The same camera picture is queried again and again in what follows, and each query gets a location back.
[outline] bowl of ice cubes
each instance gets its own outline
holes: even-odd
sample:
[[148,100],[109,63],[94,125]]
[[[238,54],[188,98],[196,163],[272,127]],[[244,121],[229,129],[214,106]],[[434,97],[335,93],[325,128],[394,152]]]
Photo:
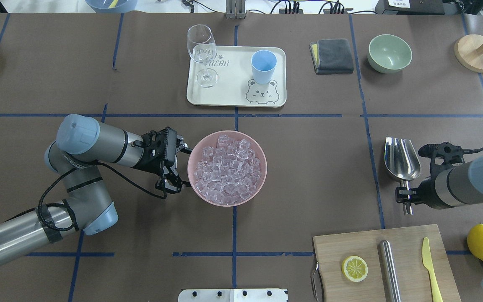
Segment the bowl of ice cubes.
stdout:
[[195,193],[217,206],[251,200],[266,180],[267,163],[258,143],[247,134],[224,130],[193,148],[187,174]]

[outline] plastic knife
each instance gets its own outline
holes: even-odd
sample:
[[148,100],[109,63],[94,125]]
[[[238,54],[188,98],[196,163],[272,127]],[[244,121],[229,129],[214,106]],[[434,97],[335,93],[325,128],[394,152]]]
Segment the plastic knife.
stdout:
[[435,279],[434,264],[431,261],[430,252],[430,240],[428,237],[424,237],[422,241],[422,264],[430,273],[430,283],[431,283],[431,298],[434,302],[443,302],[441,297],[441,291],[439,291],[439,285],[437,285],[437,279]]

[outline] pink bowl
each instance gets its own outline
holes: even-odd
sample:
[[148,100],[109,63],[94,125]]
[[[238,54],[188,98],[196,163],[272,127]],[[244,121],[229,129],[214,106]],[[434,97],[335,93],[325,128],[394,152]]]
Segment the pink bowl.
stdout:
[[[247,200],[242,201],[241,203],[238,203],[238,204],[232,204],[232,205],[215,204],[215,203],[207,200],[203,195],[201,195],[201,193],[199,193],[195,189],[195,183],[197,182],[197,179],[195,178],[195,175],[193,175],[193,173],[196,171],[197,164],[201,161],[201,158],[203,157],[203,148],[204,147],[210,147],[210,146],[215,148],[216,145],[217,145],[217,138],[221,134],[226,134],[229,137],[231,137],[235,140],[238,140],[238,141],[242,140],[242,139],[248,140],[251,143],[251,149],[254,150],[255,156],[260,160],[260,172],[261,172],[262,175],[260,176],[260,180],[258,180],[258,182],[255,185],[255,187],[257,187],[257,191],[256,191],[256,193],[251,195],[251,197],[249,197]],[[199,143],[197,143],[197,145],[195,145],[195,147],[193,148],[193,151],[190,155],[190,158],[187,162],[187,175],[188,175],[188,178],[190,179],[190,184],[191,184],[191,187],[193,188],[193,191],[195,191],[195,193],[197,193],[197,195],[199,195],[199,197],[202,198],[207,203],[210,203],[210,204],[213,204],[213,205],[216,205],[216,206],[225,206],[225,207],[238,206],[238,205],[244,204],[244,203],[248,202],[249,200],[253,199],[253,197],[256,194],[258,194],[258,192],[260,192],[260,189],[262,189],[262,186],[264,184],[264,180],[266,180],[267,172],[268,172],[268,165],[267,165],[267,162],[266,162],[266,156],[264,155],[264,151],[262,151],[262,148],[260,147],[260,145],[258,145],[258,143],[253,138],[251,138],[249,135],[242,133],[242,132],[238,132],[238,131],[232,131],[232,130],[223,130],[223,131],[215,132],[215,133],[212,133],[209,136],[203,138]]]

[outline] green bowl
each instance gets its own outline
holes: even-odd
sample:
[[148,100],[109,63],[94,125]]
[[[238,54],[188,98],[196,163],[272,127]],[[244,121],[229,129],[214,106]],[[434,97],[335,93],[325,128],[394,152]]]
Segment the green bowl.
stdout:
[[368,63],[383,74],[393,74],[411,63],[413,54],[408,43],[391,34],[379,35],[368,46]]

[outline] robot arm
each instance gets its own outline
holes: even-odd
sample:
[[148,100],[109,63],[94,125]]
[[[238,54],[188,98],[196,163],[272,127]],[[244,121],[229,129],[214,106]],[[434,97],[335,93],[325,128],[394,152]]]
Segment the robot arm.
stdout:
[[423,146],[418,154],[431,158],[431,175],[414,189],[398,187],[397,202],[411,201],[435,209],[483,203],[483,156],[468,163],[463,160],[464,154],[476,152],[450,143]]
[[44,160],[65,176],[60,179],[68,197],[0,224],[0,266],[76,231],[93,235],[117,222],[98,160],[157,174],[160,180],[155,187],[163,191],[163,198],[166,193],[179,193],[188,183],[176,171],[176,153],[191,152],[183,141],[171,128],[138,136],[93,118],[65,117]]

